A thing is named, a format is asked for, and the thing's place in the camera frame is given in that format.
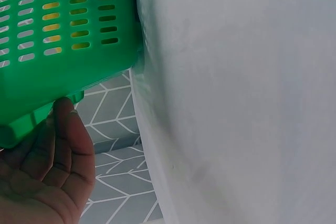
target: floor mat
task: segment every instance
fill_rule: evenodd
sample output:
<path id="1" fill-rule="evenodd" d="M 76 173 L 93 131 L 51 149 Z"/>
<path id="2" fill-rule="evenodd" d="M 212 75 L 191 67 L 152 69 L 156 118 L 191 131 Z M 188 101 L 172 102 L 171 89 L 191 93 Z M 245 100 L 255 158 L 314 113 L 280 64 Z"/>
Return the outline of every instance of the floor mat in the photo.
<path id="1" fill-rule="evenodd" d="M 96 155 L 96 185 L 80 224 L 140 224 L 162 218 L 142 145 Z"/>

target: white sheet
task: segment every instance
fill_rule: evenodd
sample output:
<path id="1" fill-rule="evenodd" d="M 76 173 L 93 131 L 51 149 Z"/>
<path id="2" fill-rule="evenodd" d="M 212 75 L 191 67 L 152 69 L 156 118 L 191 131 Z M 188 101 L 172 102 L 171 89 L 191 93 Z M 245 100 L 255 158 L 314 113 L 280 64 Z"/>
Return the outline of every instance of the white sheet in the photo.
<path id="1" fill-rule="evenodd" d="M 139 0 L 135 112 L 166 224 L 336 220 L 336 0 Z"/>

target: human hand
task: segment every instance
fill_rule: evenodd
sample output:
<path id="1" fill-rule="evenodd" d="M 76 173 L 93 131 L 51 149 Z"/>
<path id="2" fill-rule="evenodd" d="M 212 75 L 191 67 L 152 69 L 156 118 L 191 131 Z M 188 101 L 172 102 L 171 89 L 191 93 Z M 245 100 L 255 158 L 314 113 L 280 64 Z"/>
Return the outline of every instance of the human hand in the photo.
<path id="1" fill-rule="evenodd" d="M 93 144 L 68 98 L 17 147 L 0 152 L 1 224 L 78 223 L 95 183 Z"/>

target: basket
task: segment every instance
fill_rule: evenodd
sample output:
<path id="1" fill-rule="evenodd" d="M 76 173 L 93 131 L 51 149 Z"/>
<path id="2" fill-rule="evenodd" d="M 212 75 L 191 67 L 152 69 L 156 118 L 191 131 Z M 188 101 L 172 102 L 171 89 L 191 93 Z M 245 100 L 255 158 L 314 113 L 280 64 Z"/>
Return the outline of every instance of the basket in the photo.
<path id="1" fill-rule="evenodd" d="M 0 147 L 18 144 L 51 103 L 136 61 L 133 0 L 0 0 Z"/>

